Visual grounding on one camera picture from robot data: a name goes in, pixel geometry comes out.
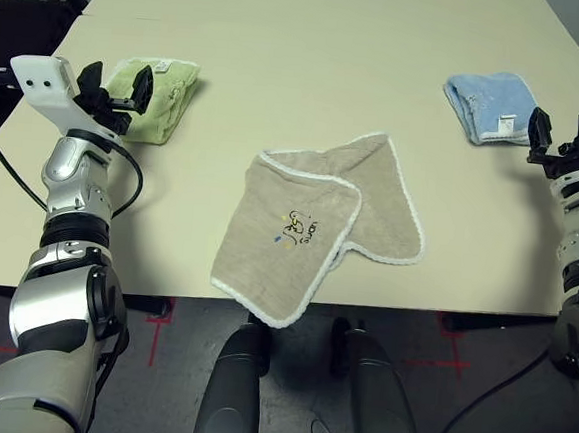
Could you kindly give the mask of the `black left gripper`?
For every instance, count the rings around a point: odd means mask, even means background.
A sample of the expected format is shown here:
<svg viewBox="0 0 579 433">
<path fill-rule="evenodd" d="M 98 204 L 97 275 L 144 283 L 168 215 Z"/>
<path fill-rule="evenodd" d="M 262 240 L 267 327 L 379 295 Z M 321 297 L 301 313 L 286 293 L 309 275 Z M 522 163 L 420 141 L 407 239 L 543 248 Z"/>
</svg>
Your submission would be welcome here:
<svg viewBox="0 0 579 433">
<path fill-rule="evenodd" d="M 117 135 L 125 135 L 132 121 L 130 112 L 143 115 L 153 95 L 152 67 L 146 65 L 136 73 L 130 98 L 116 99 L 101 86 L 103 62 L 96 61 L 82 69 L 76 82 L 79 93 L 76 104 L 102 127 Z"/>
</svg>

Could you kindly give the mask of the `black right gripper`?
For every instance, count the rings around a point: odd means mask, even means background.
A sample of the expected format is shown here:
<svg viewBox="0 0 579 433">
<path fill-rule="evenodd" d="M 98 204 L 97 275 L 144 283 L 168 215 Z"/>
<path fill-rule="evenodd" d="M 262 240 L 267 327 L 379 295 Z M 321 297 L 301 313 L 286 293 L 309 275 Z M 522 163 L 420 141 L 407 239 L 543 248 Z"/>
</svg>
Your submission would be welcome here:
<svg viewBox="0 0 579 433">
<path fill-rule="evenodd" d="M 530 149 L 527 161 L 540 165 L 547 180 L 559 179 L 570 172 L 579 171 L 579 115 L 578 135 L 574 139 L 574 144 L 563 143 L 558 147 L 557 155 L 546 153 L 550 147 L 551 125 L 549 115 L 540 107 L 535 107 L 528 124 Z"/>
</svg>

